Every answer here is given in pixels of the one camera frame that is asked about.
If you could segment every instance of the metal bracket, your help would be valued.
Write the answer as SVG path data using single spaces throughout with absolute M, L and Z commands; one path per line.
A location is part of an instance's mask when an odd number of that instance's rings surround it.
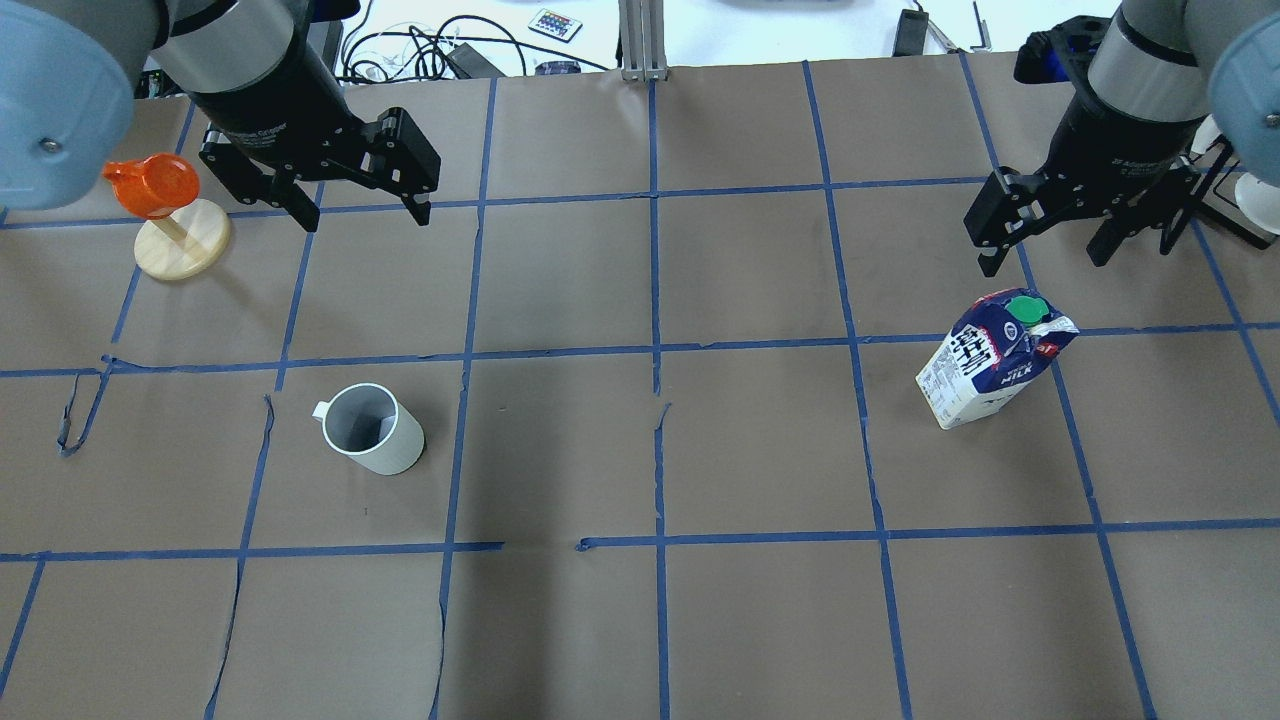
M 622 79 L 667 79 L 662 0 L 618 0 L 622 38 Z

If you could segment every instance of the white mug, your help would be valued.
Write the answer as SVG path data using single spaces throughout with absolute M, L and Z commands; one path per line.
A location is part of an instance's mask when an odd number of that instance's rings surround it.
M 422 425 L 376 383 L 344 388 L 317 404 L 311 416 L 320 421 L 329 447 L 379 475 L 408 470 L 426 447 Z

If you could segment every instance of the green cap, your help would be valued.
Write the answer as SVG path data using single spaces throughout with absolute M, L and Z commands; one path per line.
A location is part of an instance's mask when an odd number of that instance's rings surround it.
M 1020 295 L 1010 300 L 1009 305 L 1005 305 L 1005 310 L 1009 310 L 1010 315 L 1018 318 L 1019 323 L 1030 327 L 1038 324 L 1044 315 L 1048 315 L 1048 302 L 1044 302 L 1039 297 Z

